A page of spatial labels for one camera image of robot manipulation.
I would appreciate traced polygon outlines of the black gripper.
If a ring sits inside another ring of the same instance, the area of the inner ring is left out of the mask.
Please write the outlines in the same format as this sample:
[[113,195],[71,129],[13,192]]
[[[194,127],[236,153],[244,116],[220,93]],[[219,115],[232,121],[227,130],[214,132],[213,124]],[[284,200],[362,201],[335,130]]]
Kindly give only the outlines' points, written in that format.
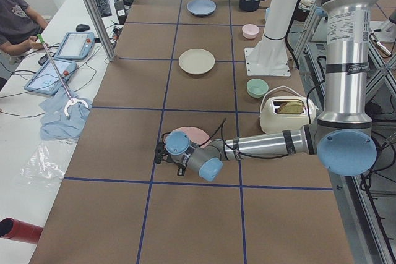
[[156,144],[154,154],[155,154],[155,157],[154,157],[155,164],[161,164],[162,162],[175,164],[178,167],[177,175],[185,175],[186,167],[184,165],[178,164],[175,161],[173,161],[173,159],[168,154],[168,152],[165,148],[164,142],[158,142]]

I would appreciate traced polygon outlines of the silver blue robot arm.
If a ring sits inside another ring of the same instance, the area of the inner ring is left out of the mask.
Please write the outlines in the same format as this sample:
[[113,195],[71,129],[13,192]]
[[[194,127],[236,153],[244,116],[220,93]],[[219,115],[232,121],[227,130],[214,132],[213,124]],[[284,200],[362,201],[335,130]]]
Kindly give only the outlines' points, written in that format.
[[377,150],[365,112],[371,7],[377,0],[320,0],[328,16],[325,106],[313,124],[202,147],[172,132],[155,149],[155,162],[174,163],[213,181],[225,160],[271,160],[296,153],[317,155],[331,172],[355,176],[373,166]]

